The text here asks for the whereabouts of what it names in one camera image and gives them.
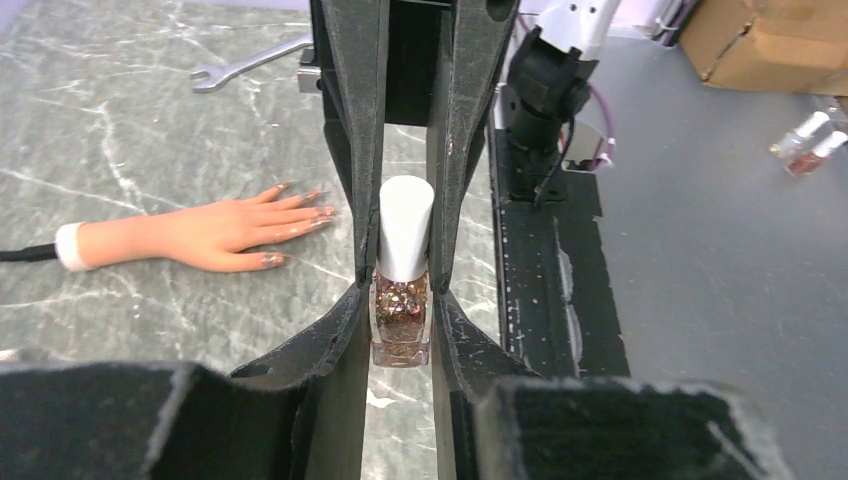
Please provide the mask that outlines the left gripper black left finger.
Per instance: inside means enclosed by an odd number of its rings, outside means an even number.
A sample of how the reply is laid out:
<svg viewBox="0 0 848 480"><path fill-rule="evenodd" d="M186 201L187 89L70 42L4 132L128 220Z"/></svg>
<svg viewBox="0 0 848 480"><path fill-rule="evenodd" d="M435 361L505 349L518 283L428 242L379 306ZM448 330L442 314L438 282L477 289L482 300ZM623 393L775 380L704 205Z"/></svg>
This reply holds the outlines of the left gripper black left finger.
<svg viewBox="0 0 848 480"><path fill-rule="evenodd" d="M5 479L301 479L368 290L222 374L195 362L1 366Z"/></svg>

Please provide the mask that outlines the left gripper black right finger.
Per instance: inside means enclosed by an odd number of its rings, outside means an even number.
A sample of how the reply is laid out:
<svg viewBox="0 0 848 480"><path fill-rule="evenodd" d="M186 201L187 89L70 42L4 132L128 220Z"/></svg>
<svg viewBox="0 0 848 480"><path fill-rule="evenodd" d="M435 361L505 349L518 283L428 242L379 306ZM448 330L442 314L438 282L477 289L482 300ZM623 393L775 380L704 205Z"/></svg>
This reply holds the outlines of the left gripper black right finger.
<svg viewBox="0 0 848 480"><path fill-rule="evenodd" d="M432 303L442 479L790 479L774 428L715 382L543 378L451 293Z"/></svg>

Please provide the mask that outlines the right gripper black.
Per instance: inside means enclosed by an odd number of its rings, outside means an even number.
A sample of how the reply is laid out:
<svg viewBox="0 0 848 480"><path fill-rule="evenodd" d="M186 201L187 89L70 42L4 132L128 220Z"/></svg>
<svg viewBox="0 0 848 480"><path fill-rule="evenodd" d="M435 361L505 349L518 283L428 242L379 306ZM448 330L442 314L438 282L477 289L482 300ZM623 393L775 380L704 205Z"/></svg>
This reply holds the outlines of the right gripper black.
<svg viewBox="0 0 848 480"><path fill-rule="evenodd" d="M463 198L517 1L309 1L327 138L353 218L356 283L376 264L385 121L427 129L427 179L436 198L431 289L445 293Z"/></svg>

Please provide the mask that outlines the glitter nail polish bottle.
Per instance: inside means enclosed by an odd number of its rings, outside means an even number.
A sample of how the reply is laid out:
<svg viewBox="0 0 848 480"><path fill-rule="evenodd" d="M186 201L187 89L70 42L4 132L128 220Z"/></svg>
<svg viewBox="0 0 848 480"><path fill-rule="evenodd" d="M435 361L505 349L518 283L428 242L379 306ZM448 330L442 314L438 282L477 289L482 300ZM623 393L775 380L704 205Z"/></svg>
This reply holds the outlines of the glitter nail polish bottle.
<svg viewBox="0 0 848 480"><path fill-rule="evenodd" d="M397 175L379 191L379 242L370 287L372 363L416 368L429 363L432 292L428 242L434 189L425 179Z"/></svg>

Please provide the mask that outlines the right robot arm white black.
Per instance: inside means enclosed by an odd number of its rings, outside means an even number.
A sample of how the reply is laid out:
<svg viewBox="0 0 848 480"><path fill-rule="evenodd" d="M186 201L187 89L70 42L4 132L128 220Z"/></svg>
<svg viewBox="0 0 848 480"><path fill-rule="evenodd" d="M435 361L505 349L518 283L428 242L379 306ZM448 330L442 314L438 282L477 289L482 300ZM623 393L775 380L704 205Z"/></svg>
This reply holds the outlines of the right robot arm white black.
<svg viewBox="0 0 848 480"><path fill-rule="evenodd" d="M515 1L313 1L324 135L353 216L354 279L377 264L384 128L424 127L437 198L429 271L450 285L459 210L483 146L496 84L517 95L509 138L519 163L555 148L589 99L589 79L617 9L614 1L555 1L514 53Z"/></svg>

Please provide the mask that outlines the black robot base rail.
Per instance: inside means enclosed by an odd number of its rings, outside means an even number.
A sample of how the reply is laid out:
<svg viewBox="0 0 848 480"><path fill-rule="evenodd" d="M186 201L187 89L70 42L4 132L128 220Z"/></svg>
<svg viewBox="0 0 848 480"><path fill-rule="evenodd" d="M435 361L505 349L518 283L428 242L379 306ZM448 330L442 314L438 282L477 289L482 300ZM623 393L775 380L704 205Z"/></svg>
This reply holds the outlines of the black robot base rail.
<svg viewBox="0 0 848 480"><path fill-rule="evenodd" d="M489 137L502 347L543 377L627 376L595 176L566 171L548 201L513 193L516 151Z"/></svg>

